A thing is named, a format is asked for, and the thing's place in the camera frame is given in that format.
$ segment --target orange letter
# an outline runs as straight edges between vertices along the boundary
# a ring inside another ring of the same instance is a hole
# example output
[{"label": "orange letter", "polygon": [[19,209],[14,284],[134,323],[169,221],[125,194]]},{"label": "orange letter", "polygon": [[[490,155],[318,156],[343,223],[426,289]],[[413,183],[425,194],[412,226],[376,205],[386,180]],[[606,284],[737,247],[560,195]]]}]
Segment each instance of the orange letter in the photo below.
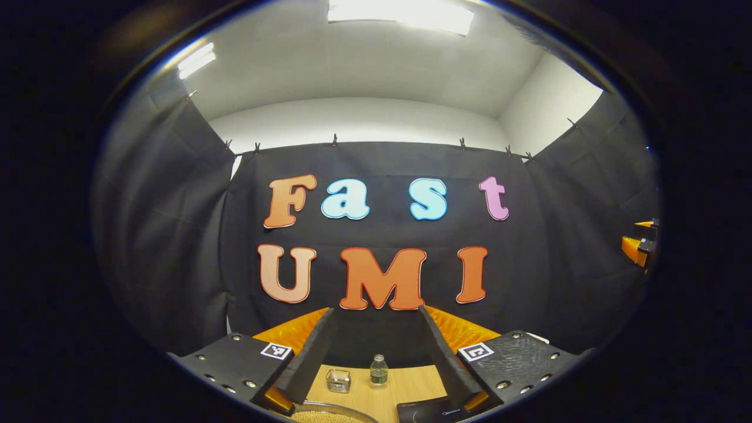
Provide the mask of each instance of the orange letter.
[{"label": "orange letter", "polygon": [[416,248],[401,250],[394,257],[386,273],[376,263],[367,248],[346,248],[340,254],[347,263],[347,293],[339,306],[349,310],[363,310],[368,303],[362,298],[365,289],[374,307],[380,309],[396,288],[389,307],[394,310],[415,310],[425,304],[420,298],[420,267],[426,252]]},{"label": "orange letter", "polygon": [[277,179],[269,184],[271,188],[271,208],[269,217],[264,220],[264,227],[290,227],[295,223],[295,216],[290,215],[290,205],[296,212],[300,212],[305,204],[305,190],[292,188],[303,186],[307,190],[316,187],[316,177],[313,175],[297,176],[295,178]]},{"label": "orange letter", "polygon": [[285,289],[279,282],[280,257],[284,249],[276,245],[259,245],[261,256],[261,287],[271,298],[283,303],[300,303],[311,291],[311,260],[316,251],[310,248],[293,248],[290,255],[295,259],[295,287]]},{"label": "orange letter", "polygon": [[483,247],[467,247],[457,252],[462,260],[462,292],[457,296],[460,304],[474,303],[486,297],[483,289],[483,259],[488,250]]}]

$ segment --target white wall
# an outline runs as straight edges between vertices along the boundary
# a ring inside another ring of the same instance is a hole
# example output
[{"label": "white wall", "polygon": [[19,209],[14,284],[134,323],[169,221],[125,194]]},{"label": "white wall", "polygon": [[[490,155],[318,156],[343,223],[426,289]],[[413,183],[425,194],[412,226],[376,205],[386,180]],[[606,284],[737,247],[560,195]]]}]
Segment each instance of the white wall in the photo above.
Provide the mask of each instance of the white wall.
[{"label": "white wall", "polygon": [[341,97],[284,102],[251,108],[209,122],[230,149],[331,142],[398,141],[504,150],[506,134],[497,119],[442,105],[408,100]]},{"label": "white wall", "polygon": [[590,110],[602,90],[546,53],[499,117],[514,153],[535,155]]}]

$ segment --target black fabric backdrop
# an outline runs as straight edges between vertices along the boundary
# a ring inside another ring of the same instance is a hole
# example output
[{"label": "black fabric backdrop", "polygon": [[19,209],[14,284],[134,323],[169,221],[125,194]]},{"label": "black fabric backdrop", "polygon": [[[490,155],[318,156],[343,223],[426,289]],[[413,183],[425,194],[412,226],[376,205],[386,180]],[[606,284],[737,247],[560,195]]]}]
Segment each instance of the black fabric backdrop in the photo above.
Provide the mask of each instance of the black fabric backdrop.
[{"label": "black fabric backdrop", "polygon": [[[135,96],[111,131],[93,190],[110,288],[162,350],[185,355],[219,339],[226,315],[234,331],[254,334],[333,306],[340,329],[326,363],[364,367],[381,353],[392,367],[427,364],[417,311],[339,308],[347,281],[339,254],[349,247],[371,249],[382,270],[400,249],[420,248],[428,256],[421,272],[427,305],[500,333],[528,330],[574,353],[603,345],[644,296],[642,269],[621,252],[620,239],[636,221],[657,216],[654,163],[635,118],[611,94],[534,163],[447,145],[304,145],[245,155],[232,181],[233,154],[185,97],[174,75]],[[265,229],[269,183],[308,173],[318,185],[293,212],[296,223]],[[506,189],[506,221],[489,216],[478,189],[491,175]],[[342,178],[368,187],[371,211],[361,221],[321,213],[326,186]],[[442,219],[411,216],[408,186],[416,178],[446,184]],[[263,243],[285,249],[286,288],[294,283],[290,249],[317,251],[304,302],[280,303],[263,291],[256,252]],[[487,296],[458,304],[456,253],[474,245],[488,249]]]}]

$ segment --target white ceiling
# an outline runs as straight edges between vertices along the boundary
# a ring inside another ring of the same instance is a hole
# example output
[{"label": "white ceiling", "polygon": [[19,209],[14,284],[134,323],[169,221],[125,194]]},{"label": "white ceiling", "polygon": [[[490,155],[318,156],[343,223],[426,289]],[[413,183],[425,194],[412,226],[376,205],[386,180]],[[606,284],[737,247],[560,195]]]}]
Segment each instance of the white ceiling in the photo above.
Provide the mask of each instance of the white ceiling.
[{"label": "white ceiling", "polygon": [[496,9],[466,37],[390,22],[328,23],[328,0],[280,0],[207,35],[217,60],[185,81],[207,120],[303,99],[381,97],[498,118],[543,56]]}]

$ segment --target ceiling light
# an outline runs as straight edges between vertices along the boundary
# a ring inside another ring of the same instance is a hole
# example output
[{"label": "ceiling light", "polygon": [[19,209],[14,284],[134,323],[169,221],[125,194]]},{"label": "ceiling light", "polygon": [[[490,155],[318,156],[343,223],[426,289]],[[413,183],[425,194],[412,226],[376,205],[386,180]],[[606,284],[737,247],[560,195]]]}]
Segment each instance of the ceiling light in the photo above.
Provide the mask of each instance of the ceiling light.
[{"label": "ceiling light", "polygon": [[180,79],[188,78],[193,72],[198,71],[209,63],[213,62],[217,56],[212,51],[214,43],[206,44],[199,48],[195,53],[188,56],[185,60],[177,64],[177,70],[180,71]]},{"label": "ceiling light", "polygon": [[329,0],[329,22],[386,20],[467,35],[473,12],[440,0]]}]

